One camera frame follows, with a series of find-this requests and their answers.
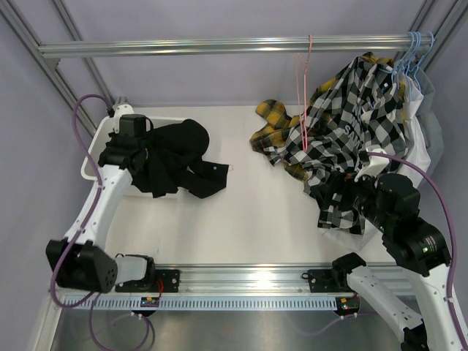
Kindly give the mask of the pink wire hanger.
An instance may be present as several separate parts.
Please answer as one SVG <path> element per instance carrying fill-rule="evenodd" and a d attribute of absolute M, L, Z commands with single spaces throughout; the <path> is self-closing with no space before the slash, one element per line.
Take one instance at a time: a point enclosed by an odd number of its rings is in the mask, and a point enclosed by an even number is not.
<path fill-rule="evenodd" d="M 302 149 L 304 152 L 308 150 L 308 132 L 306 128 L 306 119 L 307 119 L 307 108 L 308 108 L 308 98 L 307 98 L 307 76 L 308 76 L 308 66 L 309 60 L 312 53 L 313 39 L 312 35 L 308 35 L 308 50 L 306 58 L 300 53 L 295 54 L 295 83 L 296 83 L 296 94 L 297 94 L 297 103 L 299 108 L 299 126 L 301 133 L 301 142 Z"/>

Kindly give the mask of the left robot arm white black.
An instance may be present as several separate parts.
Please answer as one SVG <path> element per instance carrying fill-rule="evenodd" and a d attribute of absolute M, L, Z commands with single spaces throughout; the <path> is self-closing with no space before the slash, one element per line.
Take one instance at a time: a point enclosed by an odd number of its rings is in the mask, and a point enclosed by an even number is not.
<path fill-rule="evenodd" d="M 150 259 L 136 254 L 112 257 L 104 249 L 118 204 L 143 170 L 148 158 L 146 136 L 153 125 L 140 114 L 118 118 L 118 129 L 93 163 L 97 179 L 75 223 L 60 241 L 49 241 L 46 256 L 53 270 L 50 290 L 56 287 L 108 293 L 132 282 L 142 292 L 152 290 L 157 274 Z"/>

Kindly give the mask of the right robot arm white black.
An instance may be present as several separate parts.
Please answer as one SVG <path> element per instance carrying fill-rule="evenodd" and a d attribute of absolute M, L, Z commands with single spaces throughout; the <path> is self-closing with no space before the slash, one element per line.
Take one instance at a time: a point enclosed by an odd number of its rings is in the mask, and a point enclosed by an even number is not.
<path fill-rule="evenodd" d="M 357 211 L 382 233 L 382 244 L 411 284 L 420 311 L 397 298 L 356 253 L 333 261 L 333 286 L 364 298 L 395 333 L 401 350 L 466 350 L 467 324 L 449 277 L 455 253 L 420 217 L 420 193 L 411 180 L 394 173 L 378 178 L 334 173 L 328 190 L 341 195 L 341 207 Z"/>

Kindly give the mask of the white plastic bin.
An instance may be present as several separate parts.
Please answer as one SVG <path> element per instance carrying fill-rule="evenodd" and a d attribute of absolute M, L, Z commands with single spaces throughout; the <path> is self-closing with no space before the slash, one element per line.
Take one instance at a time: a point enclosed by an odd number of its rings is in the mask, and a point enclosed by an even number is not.
<path fill-rule="evenodd" d="M 152 120 L 155 128 L 163 127 L 163 126 L 170 125 L 170 124 L 180 124 L 181 122 L 185 120 L 185 118 L 168 117 L 168 116 L 148 116 L 148 117 Z M 88 148 L 88 152 L 90 153 L 90 155 L 92 156 L 95 162 L 98 162 L 99 155 L 105 149 L 105 144 L 108 141 L 110 141 L 109 134 L 115 128 L 115 122 L 116 122 L 115 118 L 106 117 L 99 124 L 97 133 L 93 137 L 93 140 L 91 141 L 91 144 Z M 95 181 L 97 179 L 92 166 L 88 162 L 87 157 L 85 157 L 83 161 L 80 173 L 81 173 L 81 176 L 86 180 Z M 131 186 L 130 188 L 128 188 L 128 190 L 126 191 L 124 195 L 130 196 L 130 197 L 146 197 L 146 198 L 153 197 L 150 192 L 142 193 L 136 186 Z"/>

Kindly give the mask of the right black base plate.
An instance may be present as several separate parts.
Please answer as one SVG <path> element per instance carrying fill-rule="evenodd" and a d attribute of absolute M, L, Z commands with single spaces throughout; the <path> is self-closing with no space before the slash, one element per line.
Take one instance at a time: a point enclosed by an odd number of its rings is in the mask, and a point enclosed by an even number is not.
<path fill-rule="evenodd" d="M 310 269 L 301 274 L 309 284 L 311 293 L 334 293 L 336 310 L 339 317 L 357 314 L 361 308 L 358 294 L 347 286 L 341 278 L 336 278 L 332 268 Z"/>

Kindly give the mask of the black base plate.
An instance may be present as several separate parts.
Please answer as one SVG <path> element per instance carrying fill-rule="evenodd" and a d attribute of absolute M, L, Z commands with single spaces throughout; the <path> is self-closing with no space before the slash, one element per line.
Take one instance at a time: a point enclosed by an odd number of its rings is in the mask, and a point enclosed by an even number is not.
<path fill-rule="evenodd" d="M 156 269 L 147 273 L 141 280 L 128 281 L 115 286 L 117 293 L 142 293 L 143 297 L 136 307 L 131 309 L 135 314 L 149 317 L 159 308 L 164 293 L 177 293 L 181 272 L 177 269 Z"/>
<path fill-rule="evenodd" d="M 339 317 L 357 314 L 361 308 L 358 294 L 347 286 L 341 278 L 336 278 L 332 268 L 310 269 L 301 274 L 309 284 L 311 293 L 334 293 L 336 310 Z"/>

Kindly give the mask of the aluminium hanging rail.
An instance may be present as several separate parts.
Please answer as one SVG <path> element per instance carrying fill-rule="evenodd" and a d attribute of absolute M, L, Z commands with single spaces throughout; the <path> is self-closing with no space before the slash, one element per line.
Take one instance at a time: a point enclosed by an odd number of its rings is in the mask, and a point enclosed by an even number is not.
<path fill-rule="evenodd" d="M 231 53 L 308 53 L 344 51 L 428 50 L 435 43 L 431 33 L 386 35 L 330 35 L 305 37 L 252 37 L 238 39 L 158 39 L 114 42 L 73 41 L 45 43 L 38 47 L 47 59 L 178 56 Z"/>

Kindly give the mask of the aluminium front rail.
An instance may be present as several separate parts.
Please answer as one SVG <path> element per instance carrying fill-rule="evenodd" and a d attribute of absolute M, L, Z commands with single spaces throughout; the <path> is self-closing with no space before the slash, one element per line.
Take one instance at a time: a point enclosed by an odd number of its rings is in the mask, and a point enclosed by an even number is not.
<path fill-rule="evenodd" d="M 332 295 L 312 293 L 301 274 L 310 269 L 332 268 L 330 265 L 156 265 L 141 259 L 120 257 L 114 265 L 98 268 L 75 268 L 64 276 L 53 276 L 48 292 L 56 298 L 64 294 L 81 296 L 103 293 L 106 295 L 142 295 L 119 293 L 115 286 L 143 279 L 156 269 L 177 269 L 181 272 L 177 293 L 163 295 L 187 296 L 296 296 Z"/>

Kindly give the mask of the right aluminium frame post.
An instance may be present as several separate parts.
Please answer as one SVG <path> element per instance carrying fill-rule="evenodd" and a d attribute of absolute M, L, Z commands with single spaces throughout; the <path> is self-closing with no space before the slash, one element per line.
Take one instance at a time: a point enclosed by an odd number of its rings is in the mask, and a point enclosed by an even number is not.
<path fill-rule="evenodd" d="M 422 1 L 409 31 L 430 31 L 434 35 L 435 44 L 422 65 L 426 74 L 435 68 L 466 22 L 467 0 Z"/>

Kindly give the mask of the aluminium frame post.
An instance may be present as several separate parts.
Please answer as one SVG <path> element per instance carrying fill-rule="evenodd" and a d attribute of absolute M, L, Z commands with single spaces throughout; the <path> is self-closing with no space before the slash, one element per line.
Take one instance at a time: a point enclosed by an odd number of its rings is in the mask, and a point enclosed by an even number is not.
<path fill-rule="evenodd" d="M 51 6 L 56 11 L 58 19 L 61 21 L 61 24 L 70 39 L 82 39 L 78 26 L 71 16 L 65 2 L 52 1 Z M 20 8 L 17 6 L 15 1 L 1 2 L 1 19 L 6 21 L 9 28 L 17 39 L 19 39 L 30 57 L 32 57 L 40 71 L 48 79 L 59 97 L 61 97 L 67 107 L 72 108 L 74 103 L 78 100 L 78 96 L 71 84 L 67 81 L 65 75 L 59 69 L 60 60 L 58 58 L 45 58 L 43 56 L 39 50 L 39 47 L 42 45 L 42 40 L 26 20 L 26 17 L 20 11 Z M 111 102 L 120 101 L 120 97 L 115 98 L 112 95 L 111 90 L 99 72 L 95 61 L 92 58 L 84 58 L 82 62 L 88 75 L 97 87 L 98 92 L 103 94 L 103 96 L 108 98 Z"/>
<path fill-rule="evenodd" d="M 409 31 L 430 31 L 434 35 L 435 44 L 422 65 L 426 74 L 435 68 L 466 22 L 467 0 L 422 1 Z"/>

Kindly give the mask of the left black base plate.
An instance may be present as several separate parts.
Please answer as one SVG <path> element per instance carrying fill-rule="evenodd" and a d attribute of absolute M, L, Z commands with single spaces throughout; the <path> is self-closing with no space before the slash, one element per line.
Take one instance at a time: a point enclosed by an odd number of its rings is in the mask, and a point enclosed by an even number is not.
<path fill-rule="evenodd" d="M 117 293 L 142 293 L 143 297 L 136 307 L 131 309 L 135 314 L 149 317 L 159 308 L 164 293 L 177 293 L 181 272 L 177 269 L 156 269 L 147 273 L 141 280 L 128 281 L 115 286 Z"/>

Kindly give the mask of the left aluminium frame post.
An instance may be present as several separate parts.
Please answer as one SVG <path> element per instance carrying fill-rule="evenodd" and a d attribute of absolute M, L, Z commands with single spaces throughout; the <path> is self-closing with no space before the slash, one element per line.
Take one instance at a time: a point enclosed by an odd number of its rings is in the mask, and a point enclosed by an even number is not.
<path fill-rule="evenodd" d="M 71 16 L 65 2 L 52 1 L 51 6 L 56 11 L 58 19 L 61 21 L 61 24 L 70 39 L 82 39 L 78 26 Z M 45 58 L 43 56 L 39 50 L 39 47 L 42 45 L 42 40 L 26 20 L 26 17 L 20 11 L 20 8 L 17 6 L 15 1 L 1 2 L 1 19 L 6 21 L 9 28 L 17 39 L 19 39 L 30 57 L 32 57 L 40 71 L 48 79 L 59 97 L 61 97 L 67 107 L 72 108 L 74 103 L 78 100 L 78 96 L 71 84 L 67 81 L 65 75 L 59 69 L 60 60 L 58 58 Z M 82 62 L 88 75 L 97 87 L 98 92 L 103 94 L 103 96 L 108 98 L 111 102 L 120 101 L 120 97 L 115 98 L 112 95 L 111 90 L 99 72 L 95 61 L 92 58 L 84 58 Z"/>

